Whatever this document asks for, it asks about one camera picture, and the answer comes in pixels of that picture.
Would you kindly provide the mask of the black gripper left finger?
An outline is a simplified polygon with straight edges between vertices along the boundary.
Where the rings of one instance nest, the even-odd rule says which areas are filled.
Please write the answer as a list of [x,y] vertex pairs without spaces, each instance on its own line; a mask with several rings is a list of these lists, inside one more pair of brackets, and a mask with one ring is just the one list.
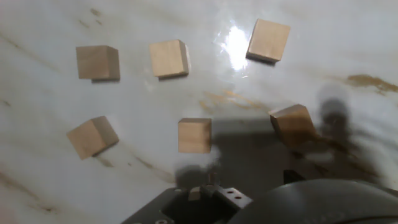
[[123,221],[123,224],[228,223],[252,199],[234,188],[202,185],[169,188]]

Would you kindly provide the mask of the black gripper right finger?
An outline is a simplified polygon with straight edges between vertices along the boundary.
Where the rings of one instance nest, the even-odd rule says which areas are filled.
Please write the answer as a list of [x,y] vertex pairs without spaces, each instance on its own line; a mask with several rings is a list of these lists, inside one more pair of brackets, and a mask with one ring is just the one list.
[[291,184],[294,182],[299,182],[305,180],[303,176],[298,174],[294,170],[284,170],[283,171],[283,179],[284,179],[284,184]]

